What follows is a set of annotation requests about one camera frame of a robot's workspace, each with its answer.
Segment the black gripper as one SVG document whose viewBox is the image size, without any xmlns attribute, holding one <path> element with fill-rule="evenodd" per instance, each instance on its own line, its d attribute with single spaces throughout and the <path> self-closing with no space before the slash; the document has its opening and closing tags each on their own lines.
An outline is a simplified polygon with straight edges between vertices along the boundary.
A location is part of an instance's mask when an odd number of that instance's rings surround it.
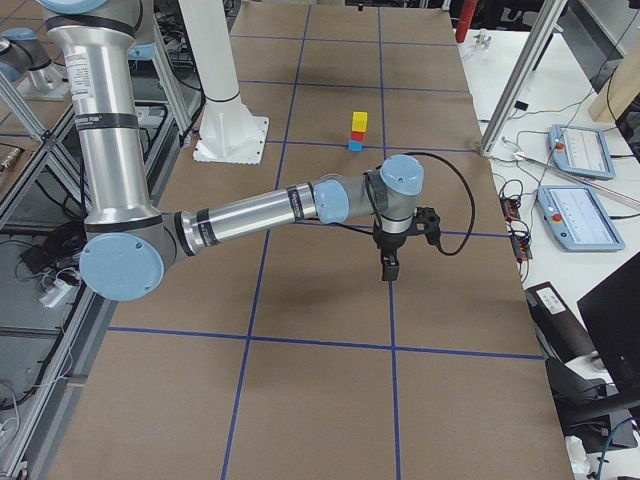
<svg viewBox="0 0 640 480">
<path fill-rule="evenodd" d="M 407 238 L 413 235 L 414 232 L 411 229 L 401 233 L 389 233 L 378 225 L 373 226 L 373 240 L 380 251 L 383 281 L 398 279 L 400 262 L 397 251 L 405 244 Z"/>
</svg>

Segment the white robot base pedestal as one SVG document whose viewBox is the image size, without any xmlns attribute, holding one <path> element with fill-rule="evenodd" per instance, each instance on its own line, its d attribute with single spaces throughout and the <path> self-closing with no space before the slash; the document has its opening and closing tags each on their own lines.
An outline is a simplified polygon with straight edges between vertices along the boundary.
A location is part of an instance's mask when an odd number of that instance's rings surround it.
<svg viewBox="0 0 640 480">
<path fill-rule="evenodd" d="M 194 159 L 257 165 L 269 119 L 252 115 L 242 101 L 223 3 L 185 0 L 179 6 L 205 97 Z"/>
</svg>

